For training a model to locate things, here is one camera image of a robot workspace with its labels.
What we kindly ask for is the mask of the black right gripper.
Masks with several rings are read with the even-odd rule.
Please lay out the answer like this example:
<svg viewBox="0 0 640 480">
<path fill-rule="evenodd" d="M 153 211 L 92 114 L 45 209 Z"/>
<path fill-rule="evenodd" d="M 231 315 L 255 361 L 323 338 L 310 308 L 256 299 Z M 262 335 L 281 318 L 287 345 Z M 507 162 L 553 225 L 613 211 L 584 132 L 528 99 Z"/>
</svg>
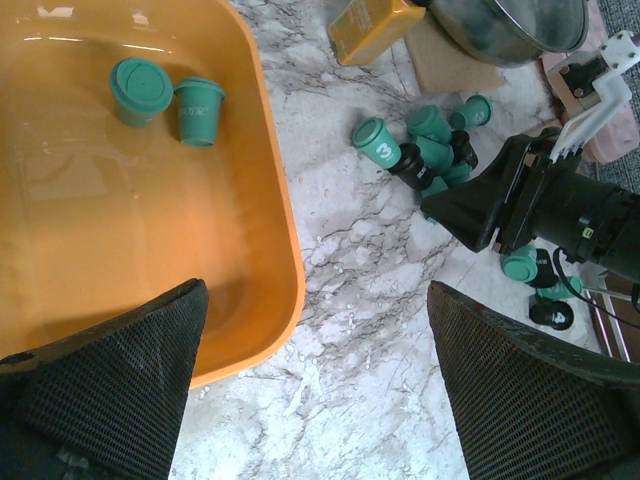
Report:
<svg viewBox="0 0 640 480">
<path fill-rule="evenodd" d="M 528 244 L 535 238 L 533 216 L 544 191 L 581 160 L 579 151 L 551 159 L 560 133 L 559 127 L 545 127 L 536 135 L 509 137 L 486 172 L 425 197 L 422 212 L 472 252 L 487 248 L 495 230 L 494 249 L 500 254 Z"/>
</svg>

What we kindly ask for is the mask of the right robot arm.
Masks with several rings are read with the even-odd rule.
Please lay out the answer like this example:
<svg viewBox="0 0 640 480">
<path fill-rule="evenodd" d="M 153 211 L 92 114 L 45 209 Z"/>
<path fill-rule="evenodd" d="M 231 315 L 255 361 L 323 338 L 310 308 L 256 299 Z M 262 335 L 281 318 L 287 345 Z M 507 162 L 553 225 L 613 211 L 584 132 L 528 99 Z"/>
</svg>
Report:
<svg viewBox="0 0 640 480">
<path fill-rule="evenodd" d="M 540 238 L 571 262 L 638 281 L 638 195 L 578 173 L 578 153 L 551 160 L 559 134 L 508 138 L 479 176 L 426 197 L 422 212 L 473 252 L 497 242 L 510 254 Z"/>
</svg>

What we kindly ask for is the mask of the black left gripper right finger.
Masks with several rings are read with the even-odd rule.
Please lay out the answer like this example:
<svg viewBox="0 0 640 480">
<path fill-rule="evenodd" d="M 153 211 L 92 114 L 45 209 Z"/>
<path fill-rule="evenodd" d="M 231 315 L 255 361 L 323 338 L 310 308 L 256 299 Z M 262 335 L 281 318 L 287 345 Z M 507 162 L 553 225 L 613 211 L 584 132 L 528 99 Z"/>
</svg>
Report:
<svg viewBox="0 0 640 480">
<path fill-rule="evenodd" d="M 639 366 L 434 281 L 429 323 L 472 479 L 636 479 Z"/>
</svg>

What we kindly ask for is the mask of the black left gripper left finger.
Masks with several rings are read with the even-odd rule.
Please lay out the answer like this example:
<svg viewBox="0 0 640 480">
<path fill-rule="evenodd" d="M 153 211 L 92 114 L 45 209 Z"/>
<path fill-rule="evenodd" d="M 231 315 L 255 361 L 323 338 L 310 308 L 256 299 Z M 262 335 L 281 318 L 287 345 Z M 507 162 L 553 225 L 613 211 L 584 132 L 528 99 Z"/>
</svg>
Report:
<svg viewBox="0 0 640 480">
<path fill-rule="evenodd" d="M 208 308 L 190 279 L 1 361 L 4 479 L 165 479 Z"/>
</svg>

